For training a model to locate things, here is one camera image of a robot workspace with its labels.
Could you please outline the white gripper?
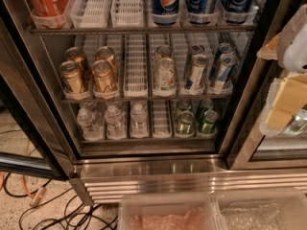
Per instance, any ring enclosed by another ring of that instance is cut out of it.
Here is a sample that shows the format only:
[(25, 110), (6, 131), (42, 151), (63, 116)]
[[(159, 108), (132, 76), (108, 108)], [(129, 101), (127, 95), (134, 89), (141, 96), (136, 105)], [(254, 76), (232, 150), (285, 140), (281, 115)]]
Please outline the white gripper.
[(282, 130), (292, 117), (307, 104), (307, 4), (258, 52), (264, 60), (277, 60), (290, 72), (286, 78), (275, 79), (269, 89), (264, 125), (272, 130)]

